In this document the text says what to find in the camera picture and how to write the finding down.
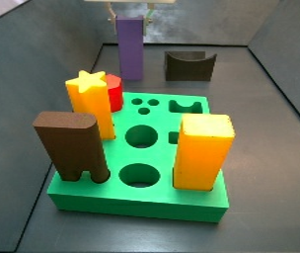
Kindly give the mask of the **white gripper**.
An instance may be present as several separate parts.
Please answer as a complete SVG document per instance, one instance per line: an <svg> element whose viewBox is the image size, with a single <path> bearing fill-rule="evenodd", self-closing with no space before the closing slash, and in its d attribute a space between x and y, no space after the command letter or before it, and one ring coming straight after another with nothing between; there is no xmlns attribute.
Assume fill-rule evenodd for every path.
<svg viewBox="0 0 300 253"><path fill-rule="evenodd" d="M109 22L113 26L114 33L117 33L117 30L116 30L117 15L113 11L112 3L146 3L148 11L144 15L144 36L148 34L148 25L150 23L150 16L152 16L154 4L173 4L176 2L176 0L83 0L83 1L106 3L105 7L109 14Z"/></svg>

